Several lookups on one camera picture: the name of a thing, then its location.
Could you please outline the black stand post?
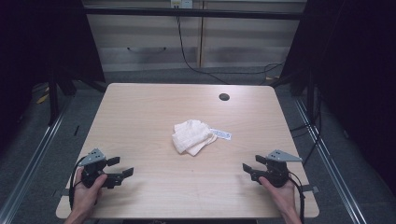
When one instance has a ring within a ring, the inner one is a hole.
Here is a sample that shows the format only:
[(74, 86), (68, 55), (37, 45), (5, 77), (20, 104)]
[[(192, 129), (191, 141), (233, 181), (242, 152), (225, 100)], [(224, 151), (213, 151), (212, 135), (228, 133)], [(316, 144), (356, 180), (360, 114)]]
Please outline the black stand post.
[(49, 126), (51, 126), (59, 116), (58, 86), (56, 75), (53, 69), (49, 70)]

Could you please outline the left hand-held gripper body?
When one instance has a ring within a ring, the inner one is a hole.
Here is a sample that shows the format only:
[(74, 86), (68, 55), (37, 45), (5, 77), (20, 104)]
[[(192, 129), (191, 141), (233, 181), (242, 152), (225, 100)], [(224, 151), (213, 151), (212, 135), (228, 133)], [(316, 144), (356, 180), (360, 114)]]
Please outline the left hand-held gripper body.
[[(81, 181), (85, 187), (91, 187), (96, 178), (104, 173), (107, 160), (99, 148), (95, 148), (82, 159), (78, 166), (83, 168)], [(122, 181), (123, 174), (108, 174), (103, 188), (114, 189), (120, 186)]]

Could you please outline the yellow floor tape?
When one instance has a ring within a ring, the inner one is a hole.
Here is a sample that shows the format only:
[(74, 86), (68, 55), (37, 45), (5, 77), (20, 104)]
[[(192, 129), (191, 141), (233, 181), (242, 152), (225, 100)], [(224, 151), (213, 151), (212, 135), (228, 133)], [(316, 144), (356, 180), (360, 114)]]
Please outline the yellow floor tape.
[(47, 98), (50, 96), (50, 87), (47, 87), (44, 92), (41, 94), (41, 96), (36, 100), (36, 104), (40, 105), (42, 103), (44, 103)]

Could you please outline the metal floor rail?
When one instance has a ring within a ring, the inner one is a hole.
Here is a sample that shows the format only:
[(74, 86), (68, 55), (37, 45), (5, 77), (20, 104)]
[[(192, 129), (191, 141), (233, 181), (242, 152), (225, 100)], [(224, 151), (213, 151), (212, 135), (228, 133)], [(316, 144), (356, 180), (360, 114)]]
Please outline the metal floor rail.
[(332, 154), (320, 136), (319, 128), (308, 118), (307, 107), (304, 105), (304, 102), (301, 99), (297, 99), (295, 104), (353, 224), (368, 224), (360, 206), (335, 164)]
[(9, 194), (4, 206), (0, 210), (0, 224), (11, 224), (16, 212), (21, 205), (21, 201), (23, 200), (27, 190), (31, 185), (32, 179), (36, 174), (37, 167), (42, 162), (53, 137), (59, 130), (59, 127), (64, 119), (64, 113), (68, 108), (69, 103), (66, 103), (60, 109), (58, 115), (52, 121), (51, 125), (46, 128), (46, 131), (40, 139), (38, 146), (35, 148), (35, 153), (25, 166), (25, 169), (19, 178), (17, 185)]

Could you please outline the person's right hand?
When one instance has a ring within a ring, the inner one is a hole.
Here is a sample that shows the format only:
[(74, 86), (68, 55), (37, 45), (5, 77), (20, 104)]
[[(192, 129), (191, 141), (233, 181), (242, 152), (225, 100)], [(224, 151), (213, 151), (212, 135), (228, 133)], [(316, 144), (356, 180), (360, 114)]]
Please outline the person's right hand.
[(282, 216), (291, 217), (296, 215), (294, 185), (288, 181), (283, 187), (274, 187), (265, 177), (260, 177), (259, 181), (270, 193), (277, 209)]

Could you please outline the dark curtain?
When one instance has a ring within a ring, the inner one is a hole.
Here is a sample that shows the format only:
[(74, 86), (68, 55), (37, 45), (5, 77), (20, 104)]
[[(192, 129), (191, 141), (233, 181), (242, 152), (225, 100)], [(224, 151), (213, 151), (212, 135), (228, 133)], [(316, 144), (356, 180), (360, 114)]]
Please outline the dark curtain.
[(82, 0), (0, 0), (0, 153), (15, 136), (34, 85), (72, 93), (104, 72)]
[(281, 76), (315, 83), (396, 196), (396, 0), (306, 0)]

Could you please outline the white printed label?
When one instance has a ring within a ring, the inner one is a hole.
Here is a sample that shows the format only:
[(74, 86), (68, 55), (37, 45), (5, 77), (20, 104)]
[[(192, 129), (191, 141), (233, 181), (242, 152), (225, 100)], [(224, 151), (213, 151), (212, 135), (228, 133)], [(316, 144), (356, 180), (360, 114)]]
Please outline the white printed label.
[(210, 131), (218, 138), (222, 138), (225, 140), (231, 140), (232, 139), (232, 135), (230, 133), (221, 131), (221, 130), (217, 130), (217, 129), (213, 129), (211, 128)]

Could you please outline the white printed muslin cloth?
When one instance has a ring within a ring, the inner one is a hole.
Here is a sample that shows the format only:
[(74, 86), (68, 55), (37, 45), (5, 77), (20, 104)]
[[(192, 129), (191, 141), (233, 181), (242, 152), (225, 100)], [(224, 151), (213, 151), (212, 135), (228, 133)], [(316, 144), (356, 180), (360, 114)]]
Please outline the white printed muslin cloth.
[(217, 140), (210, 127), (197, 119), (189, 119), (174, 126), (173, 144), (179, 154), (196, 156), (201, 149)]

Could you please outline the white power outlet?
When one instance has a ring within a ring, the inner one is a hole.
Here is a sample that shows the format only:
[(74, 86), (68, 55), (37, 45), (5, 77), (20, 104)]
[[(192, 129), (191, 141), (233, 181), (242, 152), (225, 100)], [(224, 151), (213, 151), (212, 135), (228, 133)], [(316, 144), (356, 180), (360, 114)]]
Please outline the white power outlet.
[(170, 5), (171, 5), (171, 8), (192, 9), (193, 1), (192, 0), (170, 0)]

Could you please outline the person's left hand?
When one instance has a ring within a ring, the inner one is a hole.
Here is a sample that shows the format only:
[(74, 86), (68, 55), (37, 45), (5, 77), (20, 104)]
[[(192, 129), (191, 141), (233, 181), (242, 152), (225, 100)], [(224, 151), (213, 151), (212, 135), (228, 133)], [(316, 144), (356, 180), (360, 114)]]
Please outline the person's left hand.
[(76, 174), (72, 213), (76, 214), (78, 217), (84, 218), (90, 215), (93, 207), (102, 195), (102, 186), (107, 179), (107, 175), (100, 175), (96, 178), (93, 185), (87, 188), (80, 183), (82, 171), (82, 168), (78, 168)]

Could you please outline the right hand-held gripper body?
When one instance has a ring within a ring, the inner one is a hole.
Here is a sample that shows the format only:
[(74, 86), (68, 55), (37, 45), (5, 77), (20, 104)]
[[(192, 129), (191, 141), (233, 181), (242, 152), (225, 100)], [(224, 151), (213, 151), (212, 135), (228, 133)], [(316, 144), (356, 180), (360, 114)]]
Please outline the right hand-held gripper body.
[(302, 161), (300, 157), (291, 155), (282, 150), (276, 149), (264, 158), (267, 159), (265, 171), (252, 169), (250, 177), (252, 181), (259, 182), (260, 177), (265, 177), (274, 187), (281, 188), (289, 180), (288, 161)]

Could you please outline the black horizontal frame bar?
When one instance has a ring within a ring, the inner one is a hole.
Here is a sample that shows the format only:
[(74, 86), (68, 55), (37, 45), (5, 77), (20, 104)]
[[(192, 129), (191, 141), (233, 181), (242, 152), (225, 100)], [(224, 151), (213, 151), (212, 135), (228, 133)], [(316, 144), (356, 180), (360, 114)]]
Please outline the black horizontal frame bar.
[(261, 12), (188, 8), (84, 7), (83, 10), (86, 14), (95, 15), (174, 16), (285, 21), (299, 21), (305, 18), (303, 13), (294, 12)]

